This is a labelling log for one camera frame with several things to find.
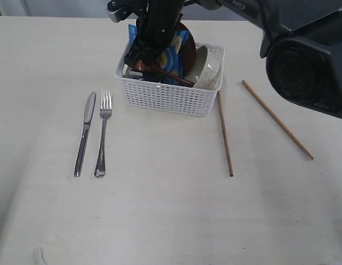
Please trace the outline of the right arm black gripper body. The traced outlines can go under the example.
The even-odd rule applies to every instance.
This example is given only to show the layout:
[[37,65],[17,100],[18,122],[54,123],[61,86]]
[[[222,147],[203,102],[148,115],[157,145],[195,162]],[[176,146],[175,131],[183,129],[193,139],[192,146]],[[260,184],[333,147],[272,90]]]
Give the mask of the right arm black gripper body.
[[147,1],[145,17],[138,25],[138,34],[131,50],[146,55],[159,55],[170,45],[176,31],[184,1]]

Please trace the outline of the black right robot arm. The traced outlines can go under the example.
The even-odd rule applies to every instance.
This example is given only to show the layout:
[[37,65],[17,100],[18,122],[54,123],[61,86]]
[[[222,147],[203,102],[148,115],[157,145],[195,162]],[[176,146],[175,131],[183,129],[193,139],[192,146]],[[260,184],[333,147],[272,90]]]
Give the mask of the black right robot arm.
[[[263,31],[260,57],[285,100],[342,119],[342,1],[199,1],[226,7]],[[149,64],[171,42],[187,1],[117,1],[109,9],[138,16],[126,63]]]

